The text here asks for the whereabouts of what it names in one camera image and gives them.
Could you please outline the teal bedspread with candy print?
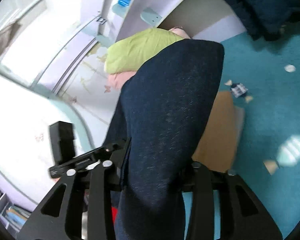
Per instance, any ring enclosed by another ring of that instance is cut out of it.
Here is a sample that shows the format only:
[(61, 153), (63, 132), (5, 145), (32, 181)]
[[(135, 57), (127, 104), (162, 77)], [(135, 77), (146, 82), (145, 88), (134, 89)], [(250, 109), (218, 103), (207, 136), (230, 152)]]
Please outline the teal bedspread with candy print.
[(300, 239), (300, 23), (277, 41), (222, 42), (219, 92), (245, 111), (230, 170), (195, 161), (184, 193), (188, 239)]

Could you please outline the white shelf with books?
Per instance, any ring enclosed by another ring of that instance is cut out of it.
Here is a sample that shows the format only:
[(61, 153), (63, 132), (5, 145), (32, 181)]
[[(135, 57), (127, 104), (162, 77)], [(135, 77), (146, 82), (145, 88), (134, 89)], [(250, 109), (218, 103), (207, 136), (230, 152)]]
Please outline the white shelf with books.
[(17, 238), (31, 214), (29, 210), (11, 201), (9, 196), (0, 189), (0, 221), (14, 239)]

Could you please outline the folded khaki trousers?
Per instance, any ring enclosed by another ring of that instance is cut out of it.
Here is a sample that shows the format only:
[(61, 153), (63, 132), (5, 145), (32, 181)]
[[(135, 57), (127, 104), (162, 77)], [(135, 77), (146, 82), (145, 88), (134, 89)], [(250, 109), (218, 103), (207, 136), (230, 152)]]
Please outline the folded khaki trousers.
[(245, 111), (234, 105), (230, 92), (218, 92), (205, 131), (192, 156), (217, 172), (231, 169), (244, 126)]

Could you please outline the blue bottle cap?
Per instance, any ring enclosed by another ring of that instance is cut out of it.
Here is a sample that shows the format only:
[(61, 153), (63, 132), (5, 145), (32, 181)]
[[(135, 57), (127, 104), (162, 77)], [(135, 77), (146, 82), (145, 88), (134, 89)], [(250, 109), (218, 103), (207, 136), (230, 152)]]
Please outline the blue bottle cap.
[(118, 0), (117, 3), (122, 7), (129, 7), (131, 0)]

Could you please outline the light blue wall bracket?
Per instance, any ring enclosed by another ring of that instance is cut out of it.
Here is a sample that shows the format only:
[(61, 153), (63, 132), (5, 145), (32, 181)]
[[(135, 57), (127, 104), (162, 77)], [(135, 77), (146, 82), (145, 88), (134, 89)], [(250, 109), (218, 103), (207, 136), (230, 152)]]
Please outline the light blue wall bracket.
[(157, 27), (162, 17), (151, 8), (144, 9), (140, 14), (141, 19), (151, 27)]

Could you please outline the red cloth item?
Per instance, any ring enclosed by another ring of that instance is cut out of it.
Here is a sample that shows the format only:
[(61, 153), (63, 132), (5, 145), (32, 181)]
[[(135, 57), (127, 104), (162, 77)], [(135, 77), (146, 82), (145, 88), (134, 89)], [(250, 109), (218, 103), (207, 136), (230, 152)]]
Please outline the red cloth item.
[(111, 215), (113, 223), (115, 223), (116, 217), (117, 217), (118, 209), (114, 206), (111, 207)]

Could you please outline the dark denim jeans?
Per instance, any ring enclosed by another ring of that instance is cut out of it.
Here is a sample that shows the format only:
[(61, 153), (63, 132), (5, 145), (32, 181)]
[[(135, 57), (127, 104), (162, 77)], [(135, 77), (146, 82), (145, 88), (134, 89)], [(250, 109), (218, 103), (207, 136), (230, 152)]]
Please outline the dark denim jeans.
[(112, 193), (117, 239), (183, 239), (181, 192), (219, 89), (224, 47), (181, 40), (122, 87), (105, 143), (131, 139), (123, 189)]

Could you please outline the navy quilted jacket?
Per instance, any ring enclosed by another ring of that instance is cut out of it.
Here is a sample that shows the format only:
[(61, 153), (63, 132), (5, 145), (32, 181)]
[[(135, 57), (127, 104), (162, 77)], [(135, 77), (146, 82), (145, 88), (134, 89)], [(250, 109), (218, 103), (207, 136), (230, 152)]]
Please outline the navy quilted jacket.
[(282, 25), (300, 12), (300, 0), (224, 0), (253, 40), (275, 41)]

